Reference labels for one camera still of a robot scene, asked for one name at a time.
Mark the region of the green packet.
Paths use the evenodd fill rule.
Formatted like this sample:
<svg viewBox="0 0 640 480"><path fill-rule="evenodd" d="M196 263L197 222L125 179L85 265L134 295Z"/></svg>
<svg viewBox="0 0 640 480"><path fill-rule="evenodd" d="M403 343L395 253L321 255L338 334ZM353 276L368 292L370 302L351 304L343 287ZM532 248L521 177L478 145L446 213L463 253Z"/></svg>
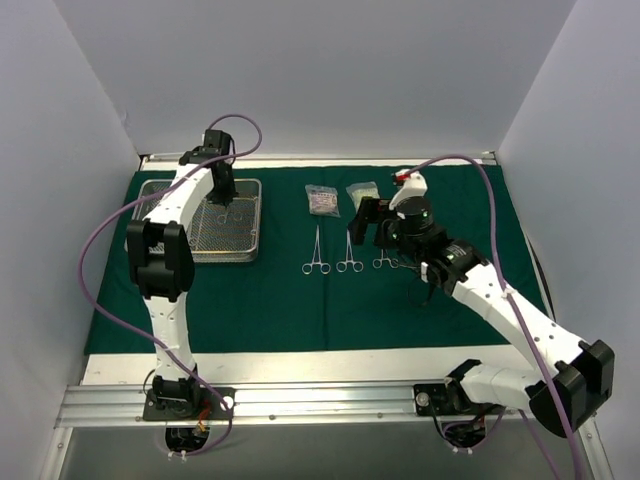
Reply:
<svg viewBox="0 0 640 480"><path fill-rule="evenodd" d="M346 192L352 200L355 210L358 210L365 197L379 199L378 186L374 181L354 183L346 187Z"/></svg>

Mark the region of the steel mesh instrument tray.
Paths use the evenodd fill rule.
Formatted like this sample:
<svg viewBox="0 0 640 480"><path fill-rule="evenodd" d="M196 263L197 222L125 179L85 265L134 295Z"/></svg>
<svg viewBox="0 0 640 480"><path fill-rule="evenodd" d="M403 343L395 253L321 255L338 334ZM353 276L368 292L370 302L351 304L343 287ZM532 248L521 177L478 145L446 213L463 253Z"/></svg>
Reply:
<svg viewBox="0 0 640 480"><path fill-rule="evenodd" d="M208 202L203 188L189 180L170 191L169 180L147 180L139 191L126 228L124 249L138 266L153 258L171 269L195 263L246 263L259 248L262 183L257 179L235 182L236 197L229 205ZM242 212L243 221L220 225L216 217Z"/></svg>

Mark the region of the purple packet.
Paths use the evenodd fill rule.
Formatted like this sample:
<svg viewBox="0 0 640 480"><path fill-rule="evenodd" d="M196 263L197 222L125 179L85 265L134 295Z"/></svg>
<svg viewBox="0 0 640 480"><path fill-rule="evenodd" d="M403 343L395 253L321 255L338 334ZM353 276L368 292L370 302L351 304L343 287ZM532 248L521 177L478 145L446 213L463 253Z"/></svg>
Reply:
<svg viewBox="0 0 640 480"><path fill-rule="evenodd" d="M338 191L333 187L306 185L308 210L314 216L339 218Z"/></svg>

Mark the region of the steel haemostat clamp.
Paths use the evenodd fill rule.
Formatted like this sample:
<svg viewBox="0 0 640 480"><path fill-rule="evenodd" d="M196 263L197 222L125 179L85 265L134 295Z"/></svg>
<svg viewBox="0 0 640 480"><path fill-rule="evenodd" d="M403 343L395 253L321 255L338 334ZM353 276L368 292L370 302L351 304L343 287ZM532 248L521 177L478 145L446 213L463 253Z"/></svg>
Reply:
<svg viewBox="0 0 640 480"><path fill-rule="evenodd" d="M397 269L399 261L396 258L392 258L386 249L381 249L379 257L372 260L372 266L374 269L381 269L384 266Z"/></svg>

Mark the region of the steel forceps clamp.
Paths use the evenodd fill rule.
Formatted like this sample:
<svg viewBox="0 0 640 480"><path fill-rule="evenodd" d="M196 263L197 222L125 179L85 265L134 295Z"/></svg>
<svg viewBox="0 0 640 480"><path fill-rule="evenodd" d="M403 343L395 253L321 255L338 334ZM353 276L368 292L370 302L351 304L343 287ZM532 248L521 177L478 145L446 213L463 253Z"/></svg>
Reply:
<svg viewBox="0 0 640 480"><path fill-rule="evenodd" d="M349 231L346 231L345 258L336 263L336 270L338 273L345 273L349 269L360 273L364 270L364 264L362 261L354 258L351 234Z"/></svg>

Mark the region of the green surgical drape cloth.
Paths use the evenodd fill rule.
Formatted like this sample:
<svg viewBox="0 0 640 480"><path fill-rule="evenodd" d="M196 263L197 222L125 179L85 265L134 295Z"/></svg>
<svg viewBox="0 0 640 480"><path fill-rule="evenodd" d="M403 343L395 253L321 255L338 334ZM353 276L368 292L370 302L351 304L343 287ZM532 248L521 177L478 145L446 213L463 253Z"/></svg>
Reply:
<svg viewBox="0 0 640 480"><path fill-rule="evenodd" d="M424 304L428 285L405 268L375 269L379 250L366 242L354 247L360 273L335 271L345 256L346 224L355 215L346 187L373 181L380 195L396 188L393 167L237 169L263 187L257 258L248 263L196 264L187 298L188 332L194 353L302 352L390 348L504 345L506 340L477 314L434 292ZM540 310L545 309L531 257L499 166L484 168L496 201L498 251L505 278ZM423 171L436 222L448 234L469 241L490 255L489 205L480 174L470 165L433 166ZM340 218L313 217L306 185L336 188ZM147 332L151 321L131 282L125 230L131 213L120 217L98 295L98 302L118 318ZM317 268L302 273L312 258L320 225L321 257L329 274ZM99 312L93 315L86 354L152 353L152 342Z"/></svg>

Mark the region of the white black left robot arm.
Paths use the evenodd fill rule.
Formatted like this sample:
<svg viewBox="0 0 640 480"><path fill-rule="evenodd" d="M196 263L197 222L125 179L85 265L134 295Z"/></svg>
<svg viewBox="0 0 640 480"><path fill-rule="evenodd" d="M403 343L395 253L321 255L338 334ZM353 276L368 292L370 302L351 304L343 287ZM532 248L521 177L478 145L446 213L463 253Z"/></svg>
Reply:
<svg viewBox="0 0 640 480"><path fill-rule="evenodd" d="M228 206L237 195L232 150L197 147L183 154L158 203L126 230L130 277L157 340L152 398L179 419L194 417L202 405L187 327L187 293L195 278L187 231L202 201Z"/></svg>

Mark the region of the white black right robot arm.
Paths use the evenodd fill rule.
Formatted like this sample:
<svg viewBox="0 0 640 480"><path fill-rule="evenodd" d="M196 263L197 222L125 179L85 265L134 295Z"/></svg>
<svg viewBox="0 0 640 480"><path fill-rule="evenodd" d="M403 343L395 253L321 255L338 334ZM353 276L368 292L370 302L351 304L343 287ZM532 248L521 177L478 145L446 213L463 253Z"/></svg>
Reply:
<svg viewBox="0 0 640 480"><path fill-rule="evenodd" d="M498 405L531 413L549 432L576 432L611 396L615 355L605 342L587 343L565 330L526 298L501 284L496 266L471 243L450 237L433 220L431 203L409 197L393 205L365 197L349 224L360 245L369 225L374 244L411 261L430 290L475 312L530 367L491 366L468 359L445 378L444 400L455 412Z"/></svg>

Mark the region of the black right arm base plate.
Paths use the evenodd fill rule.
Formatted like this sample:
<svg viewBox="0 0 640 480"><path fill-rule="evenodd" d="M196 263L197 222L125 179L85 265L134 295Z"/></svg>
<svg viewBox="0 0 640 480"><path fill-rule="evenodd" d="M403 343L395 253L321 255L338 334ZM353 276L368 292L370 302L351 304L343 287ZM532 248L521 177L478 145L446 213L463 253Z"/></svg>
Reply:
<svg viewBox="0 0 640 480"><path fill-rule="evenodd" d="M502 410L493 403L476 403L457 383L418 383L412 386L415 411L418 416L477 416Z"/></svg>

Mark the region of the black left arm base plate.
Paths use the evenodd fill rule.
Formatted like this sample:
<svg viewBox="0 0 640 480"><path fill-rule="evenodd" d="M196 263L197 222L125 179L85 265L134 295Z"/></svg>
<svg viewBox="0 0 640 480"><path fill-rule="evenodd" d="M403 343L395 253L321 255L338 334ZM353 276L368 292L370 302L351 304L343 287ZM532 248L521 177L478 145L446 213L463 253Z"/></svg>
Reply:
<svg viewBox="0 0 640 480"><path fill-rule="evenodd" d="M195 405L178 400L157 400L154 394L148 391L142 419L156 422L228 420L233 414L232 403L235 401L236 391L231 387L220 387L217 392L225 399L228 409L210 390L202 386L199 386L198 402Z"/></svg>

